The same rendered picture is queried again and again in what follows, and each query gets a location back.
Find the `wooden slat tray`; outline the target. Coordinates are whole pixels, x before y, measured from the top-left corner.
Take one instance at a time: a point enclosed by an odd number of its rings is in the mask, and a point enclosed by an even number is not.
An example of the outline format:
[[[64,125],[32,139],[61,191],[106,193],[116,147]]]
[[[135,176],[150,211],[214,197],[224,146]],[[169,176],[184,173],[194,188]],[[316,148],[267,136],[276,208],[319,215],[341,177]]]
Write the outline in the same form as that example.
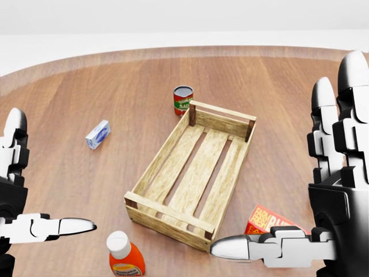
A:
[[[133,190],[129,218],[202,252],[216,239],[256,117],[191,101]]]

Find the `red tomato sauce tin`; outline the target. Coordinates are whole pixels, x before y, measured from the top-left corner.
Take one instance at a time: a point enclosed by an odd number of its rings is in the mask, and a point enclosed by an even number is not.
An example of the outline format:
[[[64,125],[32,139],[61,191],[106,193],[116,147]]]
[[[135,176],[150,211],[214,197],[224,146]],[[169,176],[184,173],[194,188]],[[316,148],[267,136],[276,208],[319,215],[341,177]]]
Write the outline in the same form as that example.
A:
[[[178,116],[185,114],[193,99],[193,89],[188,85],[180,85],[173,91],[174,94],[174,112]]]

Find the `white blue printed box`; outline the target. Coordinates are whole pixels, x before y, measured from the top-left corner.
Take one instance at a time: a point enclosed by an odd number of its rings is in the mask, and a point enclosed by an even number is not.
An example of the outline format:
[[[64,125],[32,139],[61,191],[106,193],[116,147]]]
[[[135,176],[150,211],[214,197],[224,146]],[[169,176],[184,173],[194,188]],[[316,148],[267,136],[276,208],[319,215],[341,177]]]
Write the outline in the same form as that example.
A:
[[[90,149],[96,149],[111,133],[108,120],[102,120],[86,137],[87,145]]]

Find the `red yellow butter box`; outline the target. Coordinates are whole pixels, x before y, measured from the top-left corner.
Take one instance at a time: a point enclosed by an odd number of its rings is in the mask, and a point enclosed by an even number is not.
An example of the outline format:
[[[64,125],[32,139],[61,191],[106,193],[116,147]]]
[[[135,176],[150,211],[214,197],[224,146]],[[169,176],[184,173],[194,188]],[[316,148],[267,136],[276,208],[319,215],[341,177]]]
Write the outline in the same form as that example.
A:
[[[245,234],[264,234],[269,233],[274,226],[296,226],[302,229],[307,235],[311,232],[292,222],[291,220],[267,209],[258,204],[250,215]]]

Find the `orange bottle with white cap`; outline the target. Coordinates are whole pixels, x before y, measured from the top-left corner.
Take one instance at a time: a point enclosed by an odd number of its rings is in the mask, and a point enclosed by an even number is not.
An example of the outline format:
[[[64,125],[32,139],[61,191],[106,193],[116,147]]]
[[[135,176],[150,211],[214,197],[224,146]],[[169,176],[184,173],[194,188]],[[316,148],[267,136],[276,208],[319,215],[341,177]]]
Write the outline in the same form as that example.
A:
[[[114,231],[107,240],[109,264],[115,277],[144,276],[145,261],[139,249],[123,231]]]

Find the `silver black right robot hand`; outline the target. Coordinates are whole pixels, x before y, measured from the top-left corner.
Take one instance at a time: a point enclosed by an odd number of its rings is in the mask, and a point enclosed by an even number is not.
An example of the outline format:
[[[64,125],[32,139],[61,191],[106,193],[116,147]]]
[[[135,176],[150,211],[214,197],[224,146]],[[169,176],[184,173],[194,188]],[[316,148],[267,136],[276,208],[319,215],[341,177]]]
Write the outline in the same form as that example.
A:
[[[308,186],[315,227],[272,227],[212,243],[210,254],[262,260],[269,268],[309,267],[317,277],[369,277],[369,65],[359,50],[340,63],[337,91],[320,78],[311,97],[308,152],[318,161]]]

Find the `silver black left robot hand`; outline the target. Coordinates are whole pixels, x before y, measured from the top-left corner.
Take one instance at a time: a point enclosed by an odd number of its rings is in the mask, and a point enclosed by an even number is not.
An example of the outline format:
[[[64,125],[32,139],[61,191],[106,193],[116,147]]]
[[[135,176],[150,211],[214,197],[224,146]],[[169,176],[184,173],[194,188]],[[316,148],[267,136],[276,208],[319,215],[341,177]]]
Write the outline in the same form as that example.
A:
[[[27,143],[27,117],[13,108],[0,136],[0,277],[13,277],[15,258],[8,254],[12,245],[53,241],[97,228],[88,219],[52,219],[49,214],[24,213],[28,189],[22,171],[28,165]]]

